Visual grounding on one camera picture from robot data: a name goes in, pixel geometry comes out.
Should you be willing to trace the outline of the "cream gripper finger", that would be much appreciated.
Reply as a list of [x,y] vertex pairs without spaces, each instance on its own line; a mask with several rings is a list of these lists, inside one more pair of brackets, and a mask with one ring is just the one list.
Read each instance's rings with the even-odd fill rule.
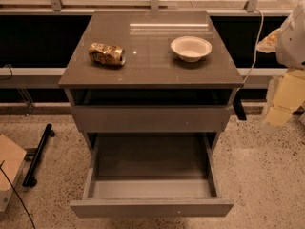
[[305,102],[305,71],[288,70],[270,82],[267,104],[263,111],[262,129],[279,131]]
[[280,33],[281,33],[281,28],[272,31],[263,40],[258,42],[256,49],[259,52],[264,52],[264,53],[277,52],[277,39]]

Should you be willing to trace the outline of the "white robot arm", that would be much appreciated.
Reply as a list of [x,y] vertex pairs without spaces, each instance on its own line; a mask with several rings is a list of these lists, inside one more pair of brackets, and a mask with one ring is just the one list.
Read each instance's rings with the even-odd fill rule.
[[259,52],[274,52],[277,62],[287,68],[270,81],[267,91],[262,128],[271,133],[280,130],[305,102],[305,1],[256,48]]

